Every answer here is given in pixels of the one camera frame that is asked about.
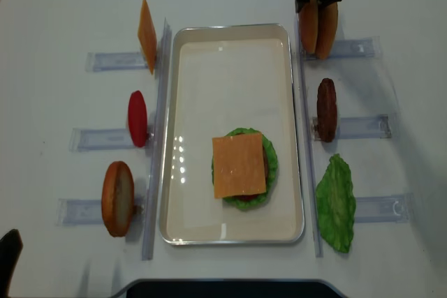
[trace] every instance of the tomato slice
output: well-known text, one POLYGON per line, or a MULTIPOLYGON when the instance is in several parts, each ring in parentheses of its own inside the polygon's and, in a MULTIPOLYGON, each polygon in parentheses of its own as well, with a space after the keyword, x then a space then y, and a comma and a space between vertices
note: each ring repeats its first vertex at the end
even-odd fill
POLYGON ((147 111, 145 99, 140 91, 131 94, 127 119, 133 144, 136 147, 144 147, 147 140, 147 111))

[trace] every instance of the burger patty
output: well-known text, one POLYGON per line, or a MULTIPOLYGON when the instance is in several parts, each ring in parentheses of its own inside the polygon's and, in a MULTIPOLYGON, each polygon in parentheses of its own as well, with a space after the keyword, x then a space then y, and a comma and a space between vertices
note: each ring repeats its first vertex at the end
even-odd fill
MULTIPOLYGON (((264 175, 265 175, 265 182, 267 182, 267 178, 268 178, 268 160, 267 160, 267 152, 265 151, 265 148, 263 146, 263 161, 264 161, 264 175)), ((256 195, 235 195, 235 197, 243 202, 249 202, 250 200, 258 197, 259 194, 256 195)))
POLYGON ((321 141, 332 142, 337 131, 337 95, 334 82, 329 78, 321 81, 316 100, 318 126, 321 141))

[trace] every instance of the white tray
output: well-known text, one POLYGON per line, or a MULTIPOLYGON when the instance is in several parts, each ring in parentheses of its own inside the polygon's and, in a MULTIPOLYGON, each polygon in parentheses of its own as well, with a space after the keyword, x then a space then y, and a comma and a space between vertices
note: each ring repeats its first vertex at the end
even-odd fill
POLYGON ((277 24, 184 29, 175 37, 160 230, 169 244, 289 243, 304 229, 291 52, 277 24), (214 199, 212 138, 255 128, 278 156, 264 206, 214 199))

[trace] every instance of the orange cheese slice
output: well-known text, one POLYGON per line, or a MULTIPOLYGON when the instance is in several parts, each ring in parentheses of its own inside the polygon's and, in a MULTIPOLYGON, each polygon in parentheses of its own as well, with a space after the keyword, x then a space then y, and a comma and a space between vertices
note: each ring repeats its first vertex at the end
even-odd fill
POLYGON ((156 34, 146 0, 142 0, 138 39, 140 40, 142 52, 145 54, 149 70, 153 74, 156 58, 156 34))
POLYGON ((214 198, 265 192, 261 133, 212 139, 214 198))

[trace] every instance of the lettuce leaf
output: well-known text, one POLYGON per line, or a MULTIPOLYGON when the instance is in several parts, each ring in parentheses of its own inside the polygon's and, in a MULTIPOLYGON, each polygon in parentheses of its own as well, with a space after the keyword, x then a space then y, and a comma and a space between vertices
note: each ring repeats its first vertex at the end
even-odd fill
POLYGON ((316 187, 318 228, 321 237, 336 251, 348 253, 354 237, 356 199, 349 165, 339 154, 330 158, 326 172, 316 187))
MULTIPOLYGON (((256 129, 252 128, 236 128, 235 130, 229 132, 225 136, 234 136, 237 134, 252 134, 259 133, 256 129)), ((277 175, 278 168, 278 158, 277 153, 273 148, 273 144, 269 141, 263 134, 263 147, 265 149, 265 153, 267 154, 267 162, 268 162, 268 178, 265 181, 266 191, 264 193, 260 193, 258 197, 251 199, 249 201, 243 201, 238 199, 237 197, 225 197, 225 200, 228 204, 237 207, 238 209, 244 211, 246 209, 252 209, 263 204, 267 200, 268 193, 273 186, 274 179, 277 175)), ((211 175, 212 175, 212 183, 214 184, 214 160, 211 160, 211 175)))

